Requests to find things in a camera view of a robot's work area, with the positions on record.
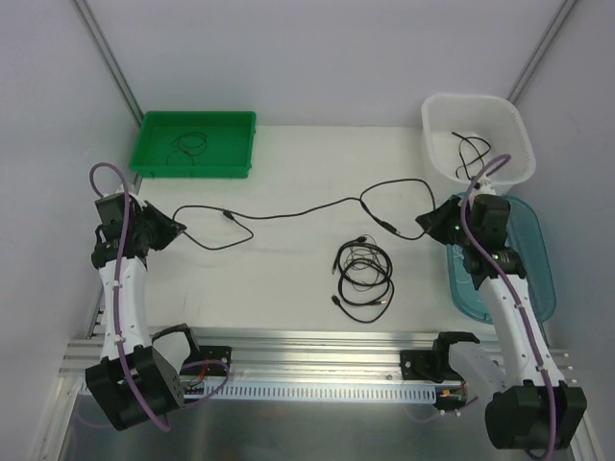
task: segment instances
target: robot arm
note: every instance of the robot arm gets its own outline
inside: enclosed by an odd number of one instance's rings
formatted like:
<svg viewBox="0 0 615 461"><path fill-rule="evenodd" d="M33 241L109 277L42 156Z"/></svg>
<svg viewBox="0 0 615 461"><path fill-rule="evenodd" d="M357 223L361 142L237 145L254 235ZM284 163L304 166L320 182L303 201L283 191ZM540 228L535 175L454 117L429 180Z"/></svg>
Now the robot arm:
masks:
<svg viewBox="0 0 615 461"><path fill-rule="evenodd" d="M462 229L459 202L453 197L437 210L419 216L417 222L438 242L461 247L464 268L493 319L505 373L469 333L441 333L434 343L440 369L462 376L477 394L485 408L489 439L497 449L547 449L553 416L554 449L566 449L587 401L581 388L566 385L554 364L531 309L523 262L505 245L510 204L495 194L489 182L482 182L471 193L466 214L470 232L497 262L498 271ZM500 272L505 273L520 303L513 299ZM550 386L554 411L550 408Z"/></svg>
<svg viewBox="0 0 615 461"><path fill-rule="evenodd" d="M149 250L163 250L185 226L133 195L130 215L124 216L124 200L124 194L119 193L96 201L102 224L96 230L97 241L91 259L103 282L107 330L100 363L86 370L88 389L117 430L148 419L123 373L118 341L123 344L132 380L156 415L184 407L179 372L189 357L200 358L197 341L186 324L150 338L143 302ZM118 260L124 219L129 220L129 227L124 252ZM118 263L121 263L121 289L116 291L121 336L115 331L113 308Z"/></svg>

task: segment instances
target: coiled black cable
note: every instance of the coiled black cable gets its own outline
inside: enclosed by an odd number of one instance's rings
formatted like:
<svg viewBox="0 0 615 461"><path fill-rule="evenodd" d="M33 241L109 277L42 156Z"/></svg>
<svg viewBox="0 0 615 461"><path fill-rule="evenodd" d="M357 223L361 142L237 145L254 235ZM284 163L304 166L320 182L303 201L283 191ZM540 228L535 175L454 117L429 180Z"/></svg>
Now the coiled black cable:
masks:
<svg viewBox="0 0 615 461"><path fill-rule="evenodd" d="M332 273L339 272L337 282L337 295L331 297L333 303L339 307L344 314L360 324L373 324L389 308L395 295L395 284L393 283L393 262L389 255L380 248L373 237L362 235L359 238L344 243L333 261ZM358 275L363 271L372 271L373 280L359 278ZM379 288L379 294L368 301L357 302L349 300L344 292L344 286L350 284L355 291L366 292ZM362 320L352 315L342 304L351 307L364 307L367 305L383 305L382 311L373 319Z"/></svg>
<svg viewBox="0 0 615 461"><path fill-rule="evenodd" d="M451 134L453 136L458 137L459 139L461 139L459 141L459 145L457 146L457 151L459 153L459 158L461 158L461 166L457 167L457 169L455 170L455 176L457 178L459 178L459 170L461 168L463 168L465 170L465 176L468 179L468 181L472 180L472 177L470 176L470 173L468 172L468 166L474 165L477 161L480 162L480 164L482 165L482 168L484 168L484 160L483 158L489 154L489 152L491 152L491 144L489 144L489 142L486 139L483 139L482 137L478 137L478 136L462 136L459 133L455 133L455 132L451 132ZM487 147L487 150L484 151L483 153L481 153L479 151L479 148L472 142L472 140L476 140L476 141L480 141L482 143L484 143L484 145ZM461 145L467 142L468 144L470 144L470 146L475 150L475 152L477 153L477 157L472 160L470 163L466 163L465 162L465 158L463 156L463 154L461 153Z"/></svg>
<svg viewBox="0 0 615 461"><path fill-rule="evenodd" d="M203 154L208 148L208 137L201 132L180 134L173 139L171 147L173 149L169 152L169 155L166 156L165 163L167 166L175 166L178 162L180 165L183 165L180 160L185 158L190 160L192 166L195 166L196 163L194 159ZM171 162L173 165L169 164L171 158L174 159L174 161Z"/></svg>

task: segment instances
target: white table surface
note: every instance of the white table surface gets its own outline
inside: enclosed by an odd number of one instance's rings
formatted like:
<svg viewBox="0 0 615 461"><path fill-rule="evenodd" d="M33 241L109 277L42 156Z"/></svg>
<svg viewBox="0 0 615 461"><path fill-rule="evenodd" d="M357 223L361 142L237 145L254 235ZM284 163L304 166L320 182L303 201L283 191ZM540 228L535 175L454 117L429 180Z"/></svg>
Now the white table surface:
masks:
<svg viewBox="0 0 615 461"><path fill-rule="evenodd" d="M249 178L145 179L139 196L168 215L184 204L247 214L295 212L357 196L375 182L422 177L420 149L420 130L413 129L258 127ZM427 191L415 183L385 186L366 201L405 235L417 234L415 216L431 209ZM187 210L177 219L211 246L245 235L215 211ZM151 327L186 322L202 328L494 333L453 305L443 246L428 237L399 239L357 203L299 218L243 222L256 237L238 247L207 252L179 237L163 252L150 253L145 301ZM391 256L396 285L391 307L372 325L353 322L331 301L335 253L364 233ZM379 309L364 307L357 316L369 318Z"/></svg>

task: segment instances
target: black cable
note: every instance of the black cable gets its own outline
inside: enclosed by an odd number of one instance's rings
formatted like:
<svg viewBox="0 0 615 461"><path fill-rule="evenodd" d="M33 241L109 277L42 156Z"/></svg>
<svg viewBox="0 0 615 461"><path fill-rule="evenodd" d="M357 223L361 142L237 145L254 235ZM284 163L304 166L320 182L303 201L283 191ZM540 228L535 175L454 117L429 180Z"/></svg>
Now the black cable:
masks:
<svg viewBox="0 0 615 461"><path fill-rule="evenodd" d="M344 262L343 255L348 252ZM344 314L361 324L373 324L389 308L395 295L395 284L393 283L393 262L389 255L378 245L376 241L367 241L367 235L362 235L355 240L346 242L337 251L333 261L332 273L339 271L339 281L337 282L337 294L331 297L333 303L339 307ZM358 279L354 277L356 272L365 270L374 271L376 277L372 281ZM349 300L344 293L344 285L350 284L356 291L366 292L374 288L381 287L381 292L376 297L365 301L355 302ZM383 305L382 311L371 320L361 320L352 315L344 306L342 301L351 307L364 307L367 305Z"/></svg>
<svg viewBox="0 0 615 461"><path fill-rule="evenodd" d="M431 209L435 209L435 197L433 196L433 191L431 190L430 185L427 184L425 181L423 181L421 179L418 179L418 178L405 178L405 179L401 179L401 180L390 180L390 181L378 182L378 183L376 183L374 185L370 185L368 188L363 190L358 197L345 197L343 199L339 199L339 200L336 200L334 202L329 202L329 203L324 204L324 205L308 208L308 209L306 209L304 211L299 211L297 213L274 214L274 215L269 215L269 216L252 216L252 215L249 215L249 214L240 213L238 211L233 211L231 209L222 208L220 206L211 206L211 205L182 205L182 206L178 207L175 210L175 212L173 213L173 216L172 216L171 219L173 219L173 221L175 221L175 218L177 217L178 213L180 211L182 211L183 209L188 209L188 208L211 209L213 211L220 211L220 212L222 212L227 218L231 219L232 221L235 221L240 227L242 227L243 229L245 229L247 232L250 233L250 236L247 237L247 238L244 238L243 240L239 240L237 242L234 242L232 244L225 245L225 246L222 246L222 247L210 248L210 247L207 247L206 245L203 245L202 243L200 243L198 240L196 240L194 237L192 237L187 232L184 232L185 236L188 237L192 242L197 244L199 247L201 247L201 248L203 248L205 250L218 251L218 250L225 250L227 248L234 247L236 245L240 245L240 244L245 243L245 242L247 242L249 240L252 240L252 238L254 238L254 233L248 227L244 226L239 221L237 221L237 219L236 219L237 217L243 218L243 219L252 220L252 221L265 221L265 220L271 220L271 219L294 218L294 217L298 217L298 216L304 216L306 214L312 213L313 211L317 211L319 209L324 209L324 208L328 208L330 206L336 206L336 205L339 205L339 204L343 204L345 202L359 202L360 205L361 205L361 208L363 209L363 211L365 211L365 213L367 213L367 215L369 217L371 217L379 226L381 226L386 231L389 231L393 235L395 235L395 236L397 236L399 238L402 238L404 240L410 240L410 241L418 240L423 235L425 235L424 231L421 232L419 235L412 236L412 237L407 237L405 235L401 235L400 232L397 230L397 228L395 228L392 224L390 224L390 223L388 223L386 221L383 221L378 216L376 216L371 211L369 206L364 201L365 194L367 194L369 191L371 191L371 190L373 190L373 189L375 189L377 187L381 187L383 185L393 184L393 183L398 183L398 182L419 182L422 185L424 185L425 188L428 190L428 192L430 194Z"/></svg>
<svg viewBox="0 0 615 461"><path fill-rule="evenodd" d="M175 221L175 215L177 214L177 212L180 209L178 208L175 213L173 214L173 221ZM245 229L247 232L250 233L249 237L244 238L243 240L239 240L238 242L234 242L234 243L230 243L229 245L223 245L221 247L208 247L207 245L203 245L201 242L199 242L196 238L194 238L192 235L190 235L188 232L186 232L184 230L183 234L188 237L190 240L192 240L192 243L194 243L195 245L201 247L204 250L209 250L211 252L218 252L220 250L226 250L227 248L231 248L231 247L236 247L237 245L241 245L242 243L245 243L249 240L252 240L254 238L254 233L248 229L246 226L244 226L243 224L241 224L239 221L237 221L236 219L234 219L234 216L227 211L226 209L220 209L220 211L222 211L222 214L224 214L225 217L227 217L228 219L230 219L231 221L235 221L236 224L238 226L240 226L242 229Z"/></svg>
<svg viewBox="0 0 615 461"><path fill-rule="evenodd" d="M186 139L196 138L196 143L188 143ZM166 156L166 165L169 164L169 159L176 155L181 155L183 158L189 158L191 166L195 166L195 158L203 154L208 148L208 137L201 132L189 132L180 134L171 141L171 147L174 149Z"/></svg>
<svg viewBox="0 0 615 461"><path fill-rule="evenodd" d="M482 164L482 167L484 167L484 157L487 154L489 154L489 152L491 152L491 144L486 139L483 139L482 137L478 137L478 136L467 136L466 137L456 132L451 132L451 134L460 139L459 144L457 146L457 151L459 153L459 157L461 158L462 164L461 166L458 166L457 169L455 170L455 176L459 178L459 170L463 168L465 170L465 176L467 177L468 181L471 181L472 178L470 177L470 173L468 172L468 166L471 166L475 164L477 161L480 161L480 163ZM479 148L471 141L471 139L475 139L476 141L480 141L484 143L487 146L487 150L481 154L479 151ZM477 153L477 157L474 160L472 160L470 163L465 162L465 158L463 154L461 153L461 146L463 145L463 142L467 142L468 144L470 144L470 146L472 146L472 148Z"/></svg>

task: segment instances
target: cable connector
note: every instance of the cable connector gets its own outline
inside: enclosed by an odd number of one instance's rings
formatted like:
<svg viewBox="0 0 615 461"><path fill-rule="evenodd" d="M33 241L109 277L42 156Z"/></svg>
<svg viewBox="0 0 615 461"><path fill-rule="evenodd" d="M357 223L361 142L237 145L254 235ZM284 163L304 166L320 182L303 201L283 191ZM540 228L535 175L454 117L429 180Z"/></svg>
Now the cable connector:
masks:
<svg viewBox="0 0 615 461"><path fill-rule="evenodd" d="M225 218L230 219L231 221L234 221L233 214L230 211L228 211L227 209L223 210L222 214L224 214Z"/></svg>
<svg viewBox="0 0 615 461"><path fill-rule="evenodd" d="M380 220L378 222L378 224L380 224L383 228L385 228L387 231L394 233L395 235L399 235L399 231L397 230L397 228L395 226L393 226L390 223L387 223L386 221L382 221Z"/></svg>

